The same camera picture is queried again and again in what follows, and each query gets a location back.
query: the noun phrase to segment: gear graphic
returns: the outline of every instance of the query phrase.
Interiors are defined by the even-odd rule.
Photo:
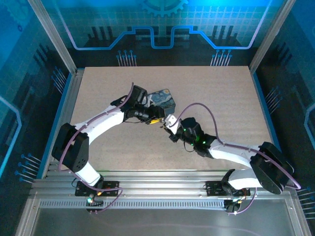
[[[188,0],[142,0],[140,5],[148,14],[164,17],[171,16],[172,13],[177,14],[178,10],[182,10],[187,3]]]
[[[6,6],[11,17],[22,24],[29,16],[29,4],[27,0],[0,0],[0,3]]]

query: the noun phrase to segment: black bracket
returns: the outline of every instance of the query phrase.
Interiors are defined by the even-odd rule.
[[[109,188],[119,188],[119,181],[103,181],[101,189],[109,189]],[[102,192],[101,195],[97,195],[95,190],[90,189],[81,181],[77,182],[77,186],[75,189],[75,196],[77,197],[89,197],[91,194],[99,197],[116,197],[118,196],[118,190],[116,191],[108,191]]]
[[[210,196],[234,196],[234,197],[242,197],[242,196],[250,196],[251,191],[250,189],[240,189],[237,190],[232,195],[227,193],[222,186],[221,181],[206,181],[206,184],[204,186],[204,189],[207,192],[207,197]]]

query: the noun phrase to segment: cardboard surface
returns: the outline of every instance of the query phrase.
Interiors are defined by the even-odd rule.
[[[220,138],[227,142],[260,145],[271,141],[246,66],[87,67],[71,124],[90,119],[128,94],[131,82],[148,93],[169,89],[176,103],[175,116],[193,102],[204,103],[216,118]],[[215,134],[211,116],[203,107],[192,107],[186,117],[195,117],[205,133]],[[89,162],[98,171],[245,168],[188,153],[183,142],[173,143],[168,136],[160,123],[123,123],[91,143]]]

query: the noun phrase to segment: glass panel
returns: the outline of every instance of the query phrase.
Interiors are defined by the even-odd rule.
[[[0,234],[6,236],[14,234],[37,174],[68,70],[26,0],[1,1],[0,20]]]
[[[315,9],[315,1],[296,1],[257,75],[282,151],[293,162],[302,187],[313,191],[315,14],[310,9]]]
[[[43,2],[85,67],[249,65],[283,1]]]

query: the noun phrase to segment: aluminum grate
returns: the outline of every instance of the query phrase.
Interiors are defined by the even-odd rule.
[[[41,201],[41,208],[104,208],[111,203],[104,200],[104,206],[86,206],[85,199],[62,200],[50,199]],[[114,209],[212,209],[225,210],[224,201],[217,199],[205,200],[178,200],[178,199],[121,199],[116,201],[111,208]]]

